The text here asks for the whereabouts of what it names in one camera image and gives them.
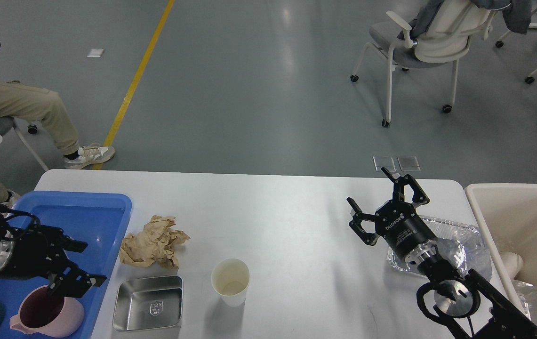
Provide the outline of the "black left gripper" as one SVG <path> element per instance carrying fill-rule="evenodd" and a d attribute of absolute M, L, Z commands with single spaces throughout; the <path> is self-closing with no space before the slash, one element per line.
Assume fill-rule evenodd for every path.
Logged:
<path fill-rule="evenodd" d="M 106 275 L 89 274 L 69 267 L 65 250 L 82 253 L 85 241 L 73 240 L 63 229 L 40 226 L 21 238 L 10 238 L 11 230 L 0 227 L 0 279 L 28 280 L 39 276 L 48 279 L 47 295 L 82 298 L 92 287 L 101 287 Z"/>

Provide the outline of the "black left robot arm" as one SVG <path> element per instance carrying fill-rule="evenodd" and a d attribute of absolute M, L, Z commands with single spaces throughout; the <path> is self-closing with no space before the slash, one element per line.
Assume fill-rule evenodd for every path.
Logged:
<path fill-rule="evenodd" d="M 59 227 L 43 225 L 36 215 L 0 202 L 0 279 L 42 277 L 48 281 L 49 296 L 81 298 L 107 279 L 85 272 L 66 255 L 81 253 L 87 246 Z"/>

